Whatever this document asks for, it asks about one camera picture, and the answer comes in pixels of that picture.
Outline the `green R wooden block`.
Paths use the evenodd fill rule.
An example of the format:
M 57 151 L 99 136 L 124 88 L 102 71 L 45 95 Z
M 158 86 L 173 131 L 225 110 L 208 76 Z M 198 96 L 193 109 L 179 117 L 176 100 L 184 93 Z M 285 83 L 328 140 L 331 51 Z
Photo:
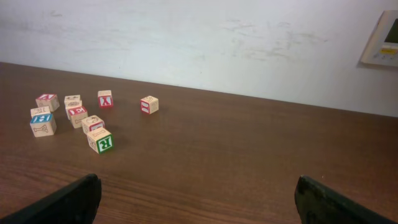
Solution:
M 88 132 L 86 136 L 89 146 L 98 154 L 114 148 L 113 135 L 103 127 Z

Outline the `blue H wooden block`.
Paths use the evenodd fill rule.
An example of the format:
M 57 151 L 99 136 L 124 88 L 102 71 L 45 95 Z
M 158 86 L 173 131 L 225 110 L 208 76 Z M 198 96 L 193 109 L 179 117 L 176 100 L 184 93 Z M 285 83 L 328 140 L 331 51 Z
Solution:
M 30 126 L 36 138 L 54 135 L 57 130 L 57 125 L 53 114 L 35 115 L 31 121 Z

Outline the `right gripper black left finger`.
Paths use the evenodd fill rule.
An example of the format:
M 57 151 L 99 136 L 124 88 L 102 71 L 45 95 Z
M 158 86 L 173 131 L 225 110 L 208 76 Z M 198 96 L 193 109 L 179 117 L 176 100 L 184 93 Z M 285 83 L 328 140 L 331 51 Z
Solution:
M 101 201 L 101 180 L 88 174 L 39 201 L 1 218 L 1 223 L 92 224 Z

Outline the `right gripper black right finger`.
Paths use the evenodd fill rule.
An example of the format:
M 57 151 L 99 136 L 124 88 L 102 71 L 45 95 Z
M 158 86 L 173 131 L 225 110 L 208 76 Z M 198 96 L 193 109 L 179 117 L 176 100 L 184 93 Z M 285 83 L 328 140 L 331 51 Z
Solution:
M 307 175 L 299 177 L 294 199 L 302 223 L 396 224 Z

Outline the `red E wooden block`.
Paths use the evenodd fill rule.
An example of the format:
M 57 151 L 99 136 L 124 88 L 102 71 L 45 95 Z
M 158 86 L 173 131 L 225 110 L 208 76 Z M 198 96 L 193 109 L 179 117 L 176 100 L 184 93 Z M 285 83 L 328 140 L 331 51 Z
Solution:
M 88 117 L 88 112 L 84 106 L 71 108 L 68 110 L 68 114 L 74 128 L 82 127 L 82 121 Z

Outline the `wooden block red side drawing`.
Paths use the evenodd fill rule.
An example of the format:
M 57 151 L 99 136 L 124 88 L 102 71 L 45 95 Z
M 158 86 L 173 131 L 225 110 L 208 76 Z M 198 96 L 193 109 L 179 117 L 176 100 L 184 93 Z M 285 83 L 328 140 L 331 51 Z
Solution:
M 93 131 L 95 129 L 105 128 L 105 123 L 97 115 L 93 115 L 82 119 L 81 126 L 83 128 L 83 132 L 87 134 L 88 132 Z

